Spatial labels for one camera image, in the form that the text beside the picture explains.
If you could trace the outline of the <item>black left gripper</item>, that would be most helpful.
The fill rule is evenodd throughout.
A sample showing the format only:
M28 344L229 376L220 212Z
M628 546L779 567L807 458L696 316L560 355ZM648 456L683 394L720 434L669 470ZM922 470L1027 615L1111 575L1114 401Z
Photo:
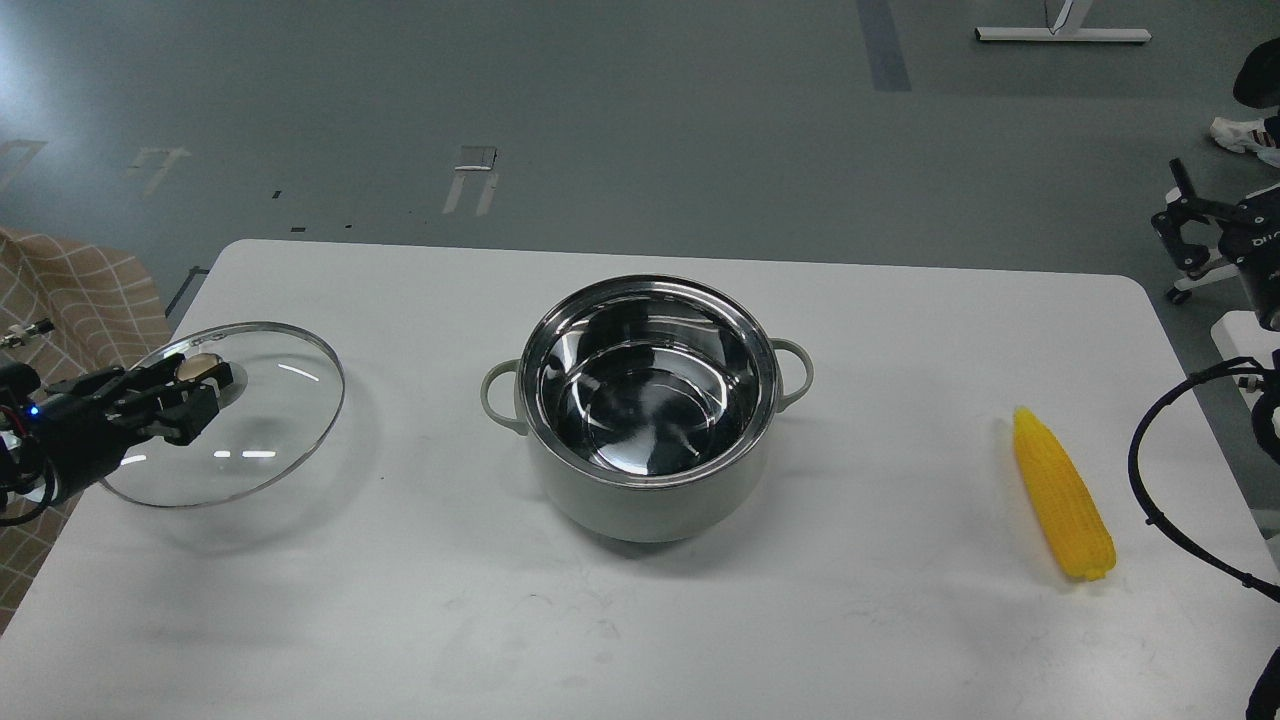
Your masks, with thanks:
M127 393L142 393L125 401L127 429L109 418L111 400L96 397L120 378ZM58 493L78 493L115 471L136 436L191 445L219 414L219 400L237 400L234 363L210 352L172 354L128 373L106 368L51 386L28 407L28 432L44 455L45 482Z

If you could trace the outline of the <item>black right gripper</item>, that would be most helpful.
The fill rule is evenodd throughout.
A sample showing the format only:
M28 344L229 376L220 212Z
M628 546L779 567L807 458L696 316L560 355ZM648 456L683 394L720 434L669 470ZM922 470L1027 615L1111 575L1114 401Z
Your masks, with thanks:
M1184 279L1222 279L1239 275L1260 327L1279 329L1279 186L1245 196L1238 205L1201 197L1184 163L1167 163L1175 197L1151 224L1165 252ZM1188 222L1217 222L1225 231L1225 256L1184 240Z

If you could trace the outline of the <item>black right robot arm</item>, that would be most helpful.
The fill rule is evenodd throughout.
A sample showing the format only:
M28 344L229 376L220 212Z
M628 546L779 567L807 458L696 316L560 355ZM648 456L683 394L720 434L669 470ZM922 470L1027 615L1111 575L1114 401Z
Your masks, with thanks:
M1196 671L1228 667L1229 717L1277 716L1277 564L1266 544L1206 405L1225 400L1238 446L1277 484L1277 432L1261 430L1256 405L1277 411L1277 181L1266 176L1224 195L1199 190L1179 158L1158 172L1149 231L1194 290L1235 290L1245 325L1263 336L1260 355L1224 357L1211 327L1220 310L1198 307L1175 284L1147 299L1166 343L1142 372L1148 401L1124 456L1132 496L1123 518L1143 525L1147 578L1169 592L1175 655ZM1224 269L1217 283L1210 273ZM1172 302L1171 296L1178 295Z

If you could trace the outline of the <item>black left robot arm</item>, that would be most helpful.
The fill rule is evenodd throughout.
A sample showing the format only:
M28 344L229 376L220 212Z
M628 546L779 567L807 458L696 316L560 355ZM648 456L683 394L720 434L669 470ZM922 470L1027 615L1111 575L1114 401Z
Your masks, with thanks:
M200 352L232 337L229 325L172 342L150 364L115 364L46 384L26 363L3 364L3 507L24 502L3 527L33 521L127 464L127 452L160 438L192 445L238 400L234 363Z

